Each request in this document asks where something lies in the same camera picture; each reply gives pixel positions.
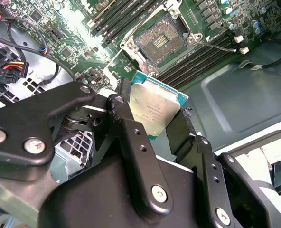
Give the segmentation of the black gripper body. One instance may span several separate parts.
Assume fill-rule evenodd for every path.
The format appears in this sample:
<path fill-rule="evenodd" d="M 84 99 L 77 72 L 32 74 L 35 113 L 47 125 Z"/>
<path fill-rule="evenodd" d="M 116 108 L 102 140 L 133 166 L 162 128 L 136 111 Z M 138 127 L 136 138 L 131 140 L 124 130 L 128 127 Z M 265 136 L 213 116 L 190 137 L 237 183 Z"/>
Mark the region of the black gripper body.
<path fill-rule="evenodd" d="M 174 198 L 172 212 L 149 223 L 135 211 L 119 156 L 105 160 L 61 184 L 39 212 L 42 228 L 208 228 L 211 219 L 195 194 L 195 176 L 158 158 Z"/>

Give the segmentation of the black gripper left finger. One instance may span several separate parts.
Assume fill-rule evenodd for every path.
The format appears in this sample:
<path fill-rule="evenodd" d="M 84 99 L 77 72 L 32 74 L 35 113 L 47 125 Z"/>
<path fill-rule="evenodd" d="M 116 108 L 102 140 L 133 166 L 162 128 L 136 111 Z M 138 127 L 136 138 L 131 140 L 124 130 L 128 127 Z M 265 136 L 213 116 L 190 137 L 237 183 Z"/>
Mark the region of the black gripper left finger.
<path fill-rule="evenodd" d="M 106 141 L 118 140 L 127 169 L 133 203 L 141 215 L 168 215 L 173 198 L 141 123 L 133 119 L 127 101 L 112 94 L 99 100 L 93 89 L 73 81 L 0 108 L 0 178 L 34 181 L 44 176 L 55 155 L 49 121 L 76 107 L 105 105 L 99 127 Z"/>

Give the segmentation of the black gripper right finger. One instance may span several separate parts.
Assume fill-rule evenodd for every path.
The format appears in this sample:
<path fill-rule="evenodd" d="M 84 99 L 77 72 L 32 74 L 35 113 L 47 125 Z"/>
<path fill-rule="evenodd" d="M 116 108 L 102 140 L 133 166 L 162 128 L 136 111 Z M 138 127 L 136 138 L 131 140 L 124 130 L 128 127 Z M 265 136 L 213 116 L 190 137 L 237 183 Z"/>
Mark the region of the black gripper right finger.
<path fill-rule="evenodd" d="M 192 170 L 184 203 L 200 228 L 274 228 L 277 209 L 231 155 L 214 155 L 209 141 L 197 136 L 190 112 L 180 110 L 166 127 L 175 162 Z"/>

